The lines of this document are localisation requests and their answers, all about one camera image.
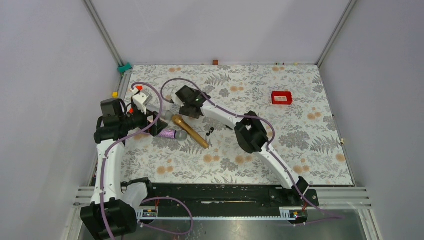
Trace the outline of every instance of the white label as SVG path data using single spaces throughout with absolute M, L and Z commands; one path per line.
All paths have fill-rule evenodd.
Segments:
M 274 100 L 275 101 L 284 101 L 284 102 L 287 102 L 287 97 L 286 96 L 275 96 L 274 97 Z

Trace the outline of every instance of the green object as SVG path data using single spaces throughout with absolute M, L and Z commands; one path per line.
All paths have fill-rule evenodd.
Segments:
M 128 69 L 132 69 L 133 67 L 131 66 L 130 63 L 127 63 L 125 66 L 120 66 L 118 67 L 118 72 L 125 73 L 125 71 L 127 71 Z

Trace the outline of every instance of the tabletop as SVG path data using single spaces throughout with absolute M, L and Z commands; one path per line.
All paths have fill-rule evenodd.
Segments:
M 340 144 L 319 70 L 312 65 L 136 65 L 125 102 L 134 82 L 153 85 L 158 91 L 173 78 L 194 81 L 223 106 L 245 114 L 254 111 L 276 131 L 272 146 L 284 161 L 313 185 L 352 185 L 352 177 Z M 167 84 L 170 98 L 184 81 Z M 290 91 L 291 105 L 273 105 L 272 91 Z M 154 92 L 150 104 L 159 106 Z M 164 102 L 164 109 L 178 113 L 178 106 Z M 255 156 L 238 145 L 234 131 L 208 118 L 184 120 L 208 142 L 202 148 L 187 140 L 136 135 L 126 141 L 122 181 L 148 177 L 155 183 L 279 184 L 274 174 Z M 170 129 L 181 130 L 173 122 Z M 207 136 L 211 128 L 214 131 Z M 272 131 L 266 126 L 268 137 Z

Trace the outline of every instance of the yellow object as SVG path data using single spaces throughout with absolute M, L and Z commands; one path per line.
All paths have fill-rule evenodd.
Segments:
M 205 149 L 209 148 L 209 143 L 203 139 L 191 126 L 189 126 L 180 115 L 173 115 L 172 121 L 180 128 L 184 129 L 196 142 L 198 142 Z

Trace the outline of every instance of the red object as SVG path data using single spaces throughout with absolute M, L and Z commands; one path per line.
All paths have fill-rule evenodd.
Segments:
M 289 91 L 273 91 L 272 104 L 290 105 L 293 103 L 292 93 Z

